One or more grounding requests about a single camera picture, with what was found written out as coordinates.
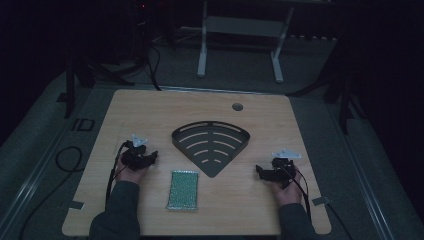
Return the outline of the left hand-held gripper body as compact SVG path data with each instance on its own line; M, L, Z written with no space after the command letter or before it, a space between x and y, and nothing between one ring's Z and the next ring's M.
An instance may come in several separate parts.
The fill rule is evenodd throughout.
M138 171L148 167L150 165L150 161L145 156L147 142L147 139L140 138L133 134L131 139L124 143L126 151L121 157L122 164L132 171Z

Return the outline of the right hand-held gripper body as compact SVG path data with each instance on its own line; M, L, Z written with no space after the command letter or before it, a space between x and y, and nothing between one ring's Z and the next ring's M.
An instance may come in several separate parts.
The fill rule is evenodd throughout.
M280 183L281 187L285 189L296 175L293 160L300 159L301 155L283 148L279 152L274 152L272 156L271 164L273 169L271 170L270 181Z

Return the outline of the person's left hand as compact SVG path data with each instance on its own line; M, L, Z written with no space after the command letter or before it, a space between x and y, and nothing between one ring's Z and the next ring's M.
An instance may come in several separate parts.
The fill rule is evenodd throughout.
M123 165L121 161L118 161L116 167L115 181L126 181L140 185L147 172L147 168L132 171L126 165Z

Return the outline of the person's right hand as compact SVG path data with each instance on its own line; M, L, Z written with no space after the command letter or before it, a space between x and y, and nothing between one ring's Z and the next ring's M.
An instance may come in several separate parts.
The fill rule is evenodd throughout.
M284 189L280 187L278 183L271 182L270 187L273 195L279 206L285 206L289 204L300 204L302 202L302 191L297 185L300 180L300 175L297 174L295 179Z

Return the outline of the black slotted corner rack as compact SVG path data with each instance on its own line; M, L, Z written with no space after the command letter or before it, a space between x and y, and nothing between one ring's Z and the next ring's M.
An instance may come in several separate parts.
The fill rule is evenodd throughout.
M173 145L208 177L216 177L249 143L250 134L233 124L199 121L171 134Z

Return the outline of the green glittery sponge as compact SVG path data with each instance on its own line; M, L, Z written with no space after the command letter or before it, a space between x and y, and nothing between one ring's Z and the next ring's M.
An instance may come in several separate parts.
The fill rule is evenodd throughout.
M196 211L198 172L176 170L171 174L171 185L167 209L175 211Z

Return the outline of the black tripod stand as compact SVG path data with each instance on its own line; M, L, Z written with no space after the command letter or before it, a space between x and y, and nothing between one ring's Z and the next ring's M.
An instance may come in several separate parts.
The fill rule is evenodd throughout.
M326 60L317 80L304 88L287 93L287 96L301 97L326 86L327 89L323 95L323 100L328 104L335 104L340 101L338 125L342 132L347 135L347 120L352 116L349 106L352 105L355 109L358 109L358 106L351 98L356 77L353 54L345 44L338 42Z
M58 102L66 104L64 118L70 118L76 106L75 78L78 78L82 87L92 88L95 81L91 72L97 71L112 82L120 85L134 86L133 82L124 80L122 75L135 71L140 67L140 64L135 64L133 67L111 71L102 64L90 59L88 56L82 55L74 46L69 46L66 52L65 91L57 98Z

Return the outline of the metal floor rail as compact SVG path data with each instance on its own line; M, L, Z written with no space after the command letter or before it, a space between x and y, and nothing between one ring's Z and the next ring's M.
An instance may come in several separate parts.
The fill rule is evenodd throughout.
M355 149L349 139L347 127L342 125L337 117L334 117L333 120L340 128L339 133L341 136L341 141L347 149L349 161L352 165L355 179L380 240L396 240L388 219L385 216L381 204L375 195L375 192L360 163L359 157L356 154Z
M0 240L14 228L77 113L55 117L29 114L0 148Z

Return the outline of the white metal desk frame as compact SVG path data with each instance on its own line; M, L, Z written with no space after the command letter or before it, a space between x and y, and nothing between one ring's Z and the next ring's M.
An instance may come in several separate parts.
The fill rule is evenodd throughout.
M198 60L197 76L204 77L207 66L207 34L224 33L246 36L273 37L278 40L276 48L270 52L275 81L284 81L280 64L280 53L286 39L294 8L289 7L284 21L256 20L246 18L214 16L208 13L208 0L203 0L201 48Z

